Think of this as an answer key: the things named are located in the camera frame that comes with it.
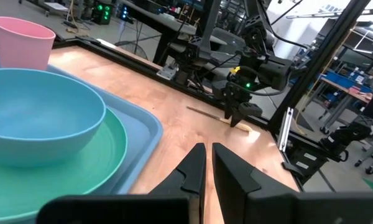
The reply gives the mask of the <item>computer with green lights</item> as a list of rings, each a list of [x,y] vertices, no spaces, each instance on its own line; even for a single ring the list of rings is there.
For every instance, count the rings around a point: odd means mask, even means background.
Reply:
[[[103,0],[94,0],[91,20],[98,25],[108,25],[113,12],[113,4]]]

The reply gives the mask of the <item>computer with blue lights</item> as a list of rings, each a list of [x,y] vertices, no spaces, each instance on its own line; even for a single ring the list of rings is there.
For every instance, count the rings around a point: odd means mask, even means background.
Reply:
[[[121,4],[121,7],[119,8],[120,12],[120,20],[124,22],[128,22],[130,24],[134,23],[134,18],[129,15],[128,7],[125,4]]]

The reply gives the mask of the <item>black frame clamp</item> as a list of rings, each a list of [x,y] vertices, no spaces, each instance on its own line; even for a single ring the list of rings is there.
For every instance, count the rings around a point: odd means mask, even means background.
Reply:
[[[304,174],[302,173],[302,171],[298,167],[294,166],[293,164],[289,162],[282,162],[281,165],[285,170],[289,171],[294,176],[298,178],[304,177]]]

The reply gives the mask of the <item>light blue plastic tray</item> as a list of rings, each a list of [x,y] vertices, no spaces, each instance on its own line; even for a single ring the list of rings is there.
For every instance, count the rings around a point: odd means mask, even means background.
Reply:
[[[124,125],[127,134],[127,153],[126,156],[114,173],[114,175],[107,180],[102,186],[93,191],[90,194],[103,195],[103,194],[126,194],[129,189],[136,181],[137,176],[141,172],[142,168],[145,166],[148,158],[156,148],[162,137],[163,129],[161,123],[158,119],[139,106],[136,106],[127,100],[117,97],[105,90],[100,89],[86,81],[83,81],[59,68],[54,66],[48,66],[46,72],[52,72],[59,75],[64,75],[69,78],[74,78],[90,87],[96,91],[103,99],[106,105],[106,110],[112,109],[114,114],[120,119],[121,123]],[[36,167],[48,167],[54,166],[65,161],[68,161],[73,157],[66,159],[64,161],[49,164],[47,166],[36,166]],[[37,215],[30,220],[23,222],[15,222],[9,224],[26,224],[34,223]]]

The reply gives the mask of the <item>pink plastic cup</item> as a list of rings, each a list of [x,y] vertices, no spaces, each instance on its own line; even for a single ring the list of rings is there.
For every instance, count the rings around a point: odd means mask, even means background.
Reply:
[[[40,24],[0,16],[0,66],[46,70],[55,38]]]

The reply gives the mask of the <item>wooden workbench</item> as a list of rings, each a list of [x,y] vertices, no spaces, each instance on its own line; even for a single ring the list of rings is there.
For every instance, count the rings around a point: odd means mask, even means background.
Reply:
[[[328,134],[330,127],[336,122],[343,111],[351,104],[354,100],[359,100],[363,103],[368,103],[373,97],[373,94],[368,90],[365,91],[365,87],[360,82],[356,82],[350,78],[342,77],[339,75],[338,78],[331,78],[331,72],[326,76],[321,76],[320,80],[322,84],[326,83],[330,86],[335,87],[340,91],[344,97],[341,101],[331,110],[329,117],[325,121],[324,125],[320,128],[323,134]]]

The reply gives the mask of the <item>green plastic plate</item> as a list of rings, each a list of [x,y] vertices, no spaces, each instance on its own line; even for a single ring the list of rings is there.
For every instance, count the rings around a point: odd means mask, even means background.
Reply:
[[[0,224],[33,219],[57,197],[92,193],[114,175],[126,153],[125,127],[108,109],[93,139],[74,158],[48,167],[0,166]]]

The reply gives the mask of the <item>blue plastic bowl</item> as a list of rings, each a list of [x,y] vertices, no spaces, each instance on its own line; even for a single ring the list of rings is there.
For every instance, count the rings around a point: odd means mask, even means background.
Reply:
[[[69,159],[105,116],[102,97],[74,78],[0,68],[0,164],[36,167]]]

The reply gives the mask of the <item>silver aluminium bar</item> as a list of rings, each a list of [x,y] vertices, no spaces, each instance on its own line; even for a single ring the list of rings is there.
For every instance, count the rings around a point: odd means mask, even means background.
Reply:
[[[293,119],[293,112],[294,109],[288,107],[283,116],[282,125],[280,127],[280,132],[277,139],[277,147],[282,152],[285,152],[287,148],[288,136]]]

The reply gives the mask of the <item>black aluminium table frame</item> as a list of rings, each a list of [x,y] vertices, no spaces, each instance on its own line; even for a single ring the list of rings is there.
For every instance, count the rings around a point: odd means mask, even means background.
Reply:
[[[286,98],[282,101],[281,105],[277,108],[275,114],[270,120],[261,118],[260,116],[247,116],[244,119],[250,123],[256,123],[259,126],[269,129],[272,134],[279,133],[280,127],[280,114],[286,110],[288,106],[295,106],[297,101],[302,97],[304,89],[308,86],[309,79],[313,78],[314,75],[319,72],[325,60],[329,60],[331,53],[336,50],[336,46],[341,43],[341,39],[346,37],[347,30],[352,27],[353,20],[357,19],[358,15],[363,12],[364,7],[369,3],[369,0],[363,0],[361,6],[357,9],[353,8],[353,4],[357,3],[358,0],[351,0],[347,8],[341,13],[341,17],[337,20],[335,25],[331,28],[329,34],[325,37],[324,42],[320,45],[318,51],[314,54],[313,59],[308,63],[306,68],[298,69],[292,64],[291,78],[297,78],[297,83],[292,87]],[[206,0],[204,4],[205,13],[211,11],[215,12],[220,4],[219,0]],[[261,4],[265,9],[264,0],[247,0],[247,10]],[[271,42],[276,37],[276,33],[272,29]],[[189,40],[182,41],[182,44],[186,46]],[[138,62],[137,60],[125,55],[124,53],[115,53],[116,59],[124,59],[128,65],[136,68],[142,72],[146,72],[146,75],[150,78],[156,79],[180,92],[186,93],[196,99],[204,101],[217,108],[224,109],[225,104],[223,101],[216,99],[213,94],[199,90],[197,87],[189,87],[187,84],[179,84],[173,80],[168,80],[158,75],[158,70],[153,67]]]

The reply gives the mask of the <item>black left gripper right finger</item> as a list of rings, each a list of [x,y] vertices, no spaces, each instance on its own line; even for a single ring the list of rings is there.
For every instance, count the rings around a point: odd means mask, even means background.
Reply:
[[[225,224],[373,224],[373,192],[296,192],[224,145],[212,149]]]

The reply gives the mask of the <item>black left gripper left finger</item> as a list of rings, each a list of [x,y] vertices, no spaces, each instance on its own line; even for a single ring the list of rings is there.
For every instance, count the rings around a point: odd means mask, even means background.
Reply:
[[[59,197],[36,224],[203,224],[205,185],[206,148],[197,143],[148,194]]]

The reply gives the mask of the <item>dark desk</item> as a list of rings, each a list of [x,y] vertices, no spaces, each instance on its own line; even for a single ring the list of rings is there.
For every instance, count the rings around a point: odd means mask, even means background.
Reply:
[[[119,0],[119,2],[125,5],[128,16],[137,19],[139,22],[142,22],[143,24],[146,24],[150,28],[161,33],[161,38],[154,55],[153,63],[156,63],[157,65],[164,65],[168,57],[168,52],[166,52],[164,56],[162,56],[162,53],[167,44],[175,37],[177,30],[182,23],[146,11],[129,0]]]

